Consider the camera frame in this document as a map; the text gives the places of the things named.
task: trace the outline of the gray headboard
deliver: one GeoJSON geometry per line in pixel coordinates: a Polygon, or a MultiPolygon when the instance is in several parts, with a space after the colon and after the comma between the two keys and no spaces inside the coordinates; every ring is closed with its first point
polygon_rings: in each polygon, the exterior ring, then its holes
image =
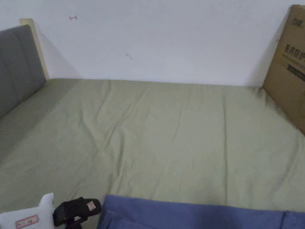
{"type": "Polygon", "coordinates": [[[0,31],[0,118],[45,83],[30,27],[0,31]]]}

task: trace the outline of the bed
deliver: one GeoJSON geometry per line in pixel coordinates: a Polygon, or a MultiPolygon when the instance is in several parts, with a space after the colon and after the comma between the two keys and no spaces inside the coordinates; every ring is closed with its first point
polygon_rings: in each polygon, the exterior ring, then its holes
{"type": "Polygon", "coordinates": [[[49,192],[305,211],[304,136],[263,89],[47,81],[29,26],[0,41],[0,212],[49,192]]]}

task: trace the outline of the blue fabric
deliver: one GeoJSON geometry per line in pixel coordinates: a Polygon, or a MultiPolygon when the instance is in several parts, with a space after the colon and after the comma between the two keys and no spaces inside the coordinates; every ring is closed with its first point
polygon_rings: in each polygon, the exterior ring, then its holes
{"type": "Polygon", "coordinates": [[[107,195],[97,229],[301,229],[305,213],[158,202],[107,195]]]}

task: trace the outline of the red label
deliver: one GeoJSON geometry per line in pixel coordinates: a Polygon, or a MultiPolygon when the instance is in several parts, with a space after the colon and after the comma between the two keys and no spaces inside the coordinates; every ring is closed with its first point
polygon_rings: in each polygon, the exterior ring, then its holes
{"type": "Polygon", "coordinates": [[[16,222],[16,229],[20,229],[39,222],[37,215],[22,219],[16,222]]]}

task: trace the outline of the sticker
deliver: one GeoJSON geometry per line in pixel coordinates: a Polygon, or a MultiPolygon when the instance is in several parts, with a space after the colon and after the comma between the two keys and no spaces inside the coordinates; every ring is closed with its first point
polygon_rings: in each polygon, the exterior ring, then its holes
{"type": "Polygon", "coordinates": [[[39,222],[37,215],[22,219],[16,222],[16,229],[20,229],[39,222]]]}
{"type": "Polygon", "coordinates": [[[92,201],[89,202],[89,203],[87,203],[87,206],[88,206],[88,208],[89,208],[89,211],[92,211],[93,209],[96,208],[95,205],[94,205],[94,203],[93,203],[92,201]]]}

